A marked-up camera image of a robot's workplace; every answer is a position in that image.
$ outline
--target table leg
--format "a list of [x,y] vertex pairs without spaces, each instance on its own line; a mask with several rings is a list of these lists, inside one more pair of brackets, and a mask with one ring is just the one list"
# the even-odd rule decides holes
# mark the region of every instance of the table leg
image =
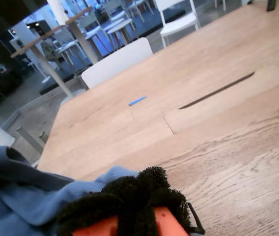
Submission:
[[95,53],[96,53],[98,59],[101,60],[103,57],[102,57],[102,55],[101,55],[101,52],[100,52],[99,49],[97,48],[97,45],[95,44],[94,40],[92,40],[92,38],[89,38],[88,41],[89,41],[91,47],[93,48],[93,50],[95,51]]
[[49,74],[54,78],[54,80],[59,84],[61,89],[66,93],[66,95],[70,98],[74,97],[71,90],[65,85],[63,80],[60,78],[60,76],[57,74],[57,72],[53,69],[53,67],[49,64],[47,59],[41,54],[39,49],[33,45],[29,48],[37,57],[40,64],[49,72]]
[[71,32],[75,35],[81,47],[86,52],[87,56],[91,60],[91,63],[96,64],[98,62],[97,55],[93,51],[92,47],[87,43],[84,35],[82,34],[80,28],[76,25],[75,22],[69,24]]
[[113,33],[112,35],[113,35],[113,38],[115,39],[115,42],[116,42],[116,45],[117,45],[118,49],[121,48],[121,44],[120,44],[118,36],[116,35],[116,32]]
[[65,61],[70,65],[70,68],[73,71],[74,75],[77,76],[76,70],[75,70],[73,64],[70,62],[70,58],[69,58],[68,54],[65,52],[62,52],[62,56],[64,57]]
[[129,42],[128,42],[128,40],[127,40],[127,37],[128,37],[128,36],[127,36],[127,34],[125,33],[125,28],[119,30],[119,32],[120,32],[121,35],[122,35],[122,39],[123,39],[124,45],[128,45],[128,44],[129,44]]

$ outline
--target blue fabric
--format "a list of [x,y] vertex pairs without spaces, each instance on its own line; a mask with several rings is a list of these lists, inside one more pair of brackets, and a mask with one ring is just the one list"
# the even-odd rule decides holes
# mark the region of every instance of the blue fabric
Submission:
[[37,170],[15,149],[0,146],[0,236],[52,236],[62,206],[137,174],[115,166],[95,181],[74,181]]

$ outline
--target white chair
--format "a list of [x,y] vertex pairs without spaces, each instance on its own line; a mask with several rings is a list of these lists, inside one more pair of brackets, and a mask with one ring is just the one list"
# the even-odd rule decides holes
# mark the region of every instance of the white chair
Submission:
[[151,55],[148,40],[140,38],[88,68],[82,73],[82,79],[91,89]]
[[[122,11],[116,13],[116,10],[120,7],[122,8]],[[110,0],[104,4],[104,9],[108,14],[111,22],[114,22],[120,18],[124,18],[124,16],[126,16],[128,19],[130,18],[124,8],[122,0]]]
[[226,11],[226,0],[223,0],[223,10]]
[[193,25],[195,26],[196,30],[198,30],[200,27],[198,25],[199,22],[198,22],[196,9],[195,9],[193,0],[190,0],[190,4],[192,7],[191,13],[188,13],[175,21],[172,21],[169,23],[165,22],[165,17],[164,17],[163,11],[182,1],[184,1],[184,0],[156,0],[156,4],[158,7],[158,10],[160,11],[161,19],[162,19],[162,22],[164,25],[163,29],[160,31],[160,35],[163,40],[164,48],[167,46],[166,42],[165,42],[165,37],[168,41],[168,38],[167,38],[168,35],[177,33],[179,31],[184,30]]
[[77,39],[74,39],[74,37],[71,35],[71,33],[68,30],[63,29],[63,30],[57,31],[56,33],[54,33],[54,38],[61,45],[61,47],[58,48],[58,52],[60,54],[65,53],[66,57],[69,58],[69,60],[70,60],[69,62],[72,65],[73,65],[73,62],[67,53],[67,51],[69,51],[71,54],[73,54],[73,52],[71,50],[72,47],[77,47],[80,50],[80,52],[83,54],[83,56],[85,58],[87,58],[85,53],[83,52],[82,48],[79,46]]
[[136,11],[138,12],[141,20],[143,21],[143,23],[145,23],[145,20],[144,20],[143,16],[141,15],[141,12],[139,10],[139,6],[142,5],[142,4],[143,5],[146,4],[148,6],[149,10],[151,11],[151,14],[154,15],[154,12],[151,9],[151,7],[150,7],[149,3],[147,2],[147,0],[133,0],[132,4],[129,5],[129,9],[136,9]]
[[[108,51],[108,53],[110,53],[110,51],[107,49],[105,44],[101,41],[100,37],[97,35],[97,33],[99,31],[102,31],[105,34],[108,41],[110,42],[107,32],[105,32],[102,29],[101,25],[99,24],[99,22],[97,20],[95,13],[90,12],[88,15],[83,16],[82,18],[79,19],[79,23],[80,23],[80,26],[83,28],[84,32],[86,33],[86,37],[85,37],[86,39],[93,38],[94,36],[96,36],[98,38],[98,40],[101,42],[101,44],[104,46],[104,48]],[[86,27],[88,27],[94,23],[97,23],[97,26],[95,28],[93,28],[92,30],[87,31]]]

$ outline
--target chair seat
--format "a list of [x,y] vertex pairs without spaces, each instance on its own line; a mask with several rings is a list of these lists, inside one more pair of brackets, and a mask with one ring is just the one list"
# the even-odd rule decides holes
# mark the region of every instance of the chair seat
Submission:
[[197,23],[196,16],[194,13],[189,13],[175,21],[167,23],[164,28],[160,31],[162,37],[179,32],[189,26]]
[[115,27],[116,25],[120,24],[122,21],[124,21],[123,18],[120,18],[118,19],[117,21],[114,21],[112,23],[110,23],[109,25],[107,25],[105,28],[104,28],[104,31],[108,31],[110,29],[112,29],[113,27]]
[[100,30],[101,30],[101,27],[97,26],[97,27],[93,28],[92,30],[88,31],[87,36],[90,36],[90,35],[94,36]]
[[119,31],[120,29],[123,29],[124,27],[126,27],[128,24],[130,24],[132,22],[132,19],[127,19],[122,21],[120,24],[116,25],[115,27],[113,27],[112,29],[110,29],[108,31],[108,34],[114,33]]
[[121,11],[120,13],[116,14],[115,16],[112,16],[110,19],[111,21],[116,21],[119,18],[122,18],[123,16],[125,16],[125,11]]
[[144,3],[144,0],[137,0],[137,1],[135,1],[134,3],[132,3],[132,4],[129,6],[129,8],[134,8],[134,7],[138,6],[138,5],[141,5],[142,3]]
[[73,47],[76,45],[76,40],[69,42],[68,44],[66,44],[64,47],[58,48],[58,52],[59,53],[63,53],[65,50],[68,50],[69,48]]

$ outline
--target light wooden tabletop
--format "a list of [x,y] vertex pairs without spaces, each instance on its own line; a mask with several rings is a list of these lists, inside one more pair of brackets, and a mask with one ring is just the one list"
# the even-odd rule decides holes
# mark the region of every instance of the light wooden tabletop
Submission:
[[279,236],[279,1],[265,9],[237,9],[62,105],[39,169],[92,180],[159,165],[206,235]]

